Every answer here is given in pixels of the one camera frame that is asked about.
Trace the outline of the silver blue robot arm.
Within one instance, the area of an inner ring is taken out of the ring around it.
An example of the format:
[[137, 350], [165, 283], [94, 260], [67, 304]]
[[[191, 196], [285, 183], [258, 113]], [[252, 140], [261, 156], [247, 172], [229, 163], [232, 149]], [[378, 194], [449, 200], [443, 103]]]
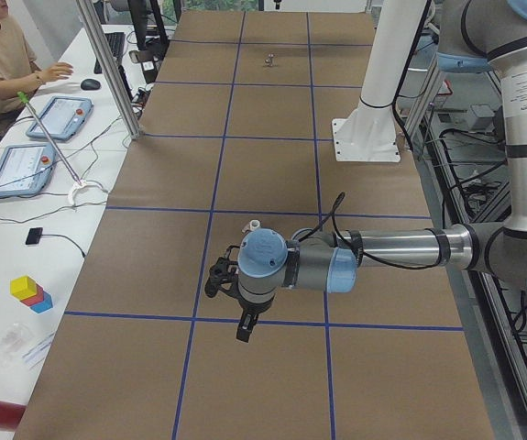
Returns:
[[511, 214], [502, 223], [417, 231], [324, 231], [290, 238], [258, 228], [210, 268], [207, 296], [242, 307], [236, 336], [248, 341], [278, 288], [349, 292], [357, 269], [425, 270], [454, 264], [527, 292], [527, 1], [444, 3], [437, 65], [443, 72], [495, 71], [500, 77]]

